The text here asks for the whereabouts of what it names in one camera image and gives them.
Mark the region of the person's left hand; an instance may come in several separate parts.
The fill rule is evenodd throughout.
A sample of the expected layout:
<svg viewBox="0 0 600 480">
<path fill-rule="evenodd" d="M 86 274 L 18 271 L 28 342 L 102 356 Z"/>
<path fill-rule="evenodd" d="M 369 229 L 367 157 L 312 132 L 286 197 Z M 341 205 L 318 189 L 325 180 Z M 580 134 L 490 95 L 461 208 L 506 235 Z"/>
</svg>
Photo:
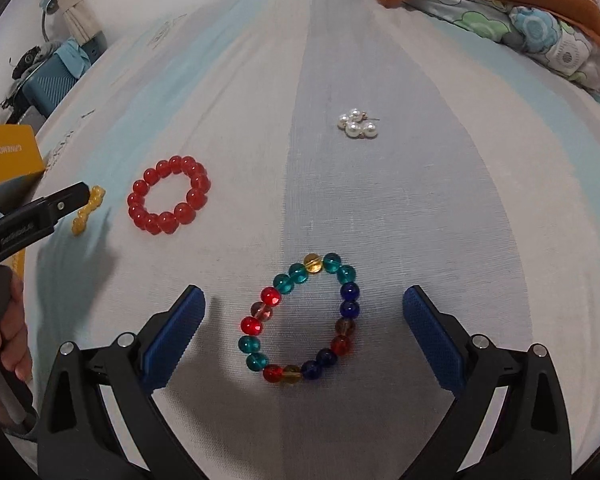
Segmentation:
<svg viewBox="0 0 600 480">
<path fill-rule="evenodd" d="M 32 356 L 28 345 L 28 326 L 24 318 L 23 281 L 10 270 L 9 300 L 0 322 L 1 361 L 19 380 L 28 384 L 32 378 Z M 0 425 L 14 426 L 0 399 Z"/>
</svg>

